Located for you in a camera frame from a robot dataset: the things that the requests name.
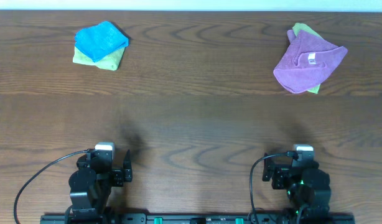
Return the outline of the purple microfibre cloth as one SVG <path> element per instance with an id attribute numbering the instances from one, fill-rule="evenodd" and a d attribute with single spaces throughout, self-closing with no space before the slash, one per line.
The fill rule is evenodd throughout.
<path id="1" fill-rule="evenodd" d="M 326 81 L 347 53 L 344 46 L 302 30 L 291 41 L 273 74 L 287 91 L 303 93 Z"/>

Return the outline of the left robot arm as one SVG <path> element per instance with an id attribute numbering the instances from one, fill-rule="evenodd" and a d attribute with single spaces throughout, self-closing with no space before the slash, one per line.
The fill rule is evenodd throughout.
<path id="1" fill-rule="evenodd" d="M 133 171 L 131 151 L 127 151 L 123 166 L 113 167 L 113 150 L 88 149 L 77 160 L 78 170 L 68 181 L 72 206 L 65 212 L 65 223 L 110 223 L 114 219 L 106 208 L 112 187 L 131 182 Z"/>

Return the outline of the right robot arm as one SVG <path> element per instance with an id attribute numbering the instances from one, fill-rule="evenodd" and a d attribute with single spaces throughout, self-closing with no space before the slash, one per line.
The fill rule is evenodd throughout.
<path id="1" fill-rule="evenodd" d="M 301 151 L 264 155 L 262 181 L 271 181 L 274 190 L 285 190 L 293 206 L 284 211 L 278 223 L 319 220 L 328 215 L 330 177 L 319 169 L 314 155 Z"/>

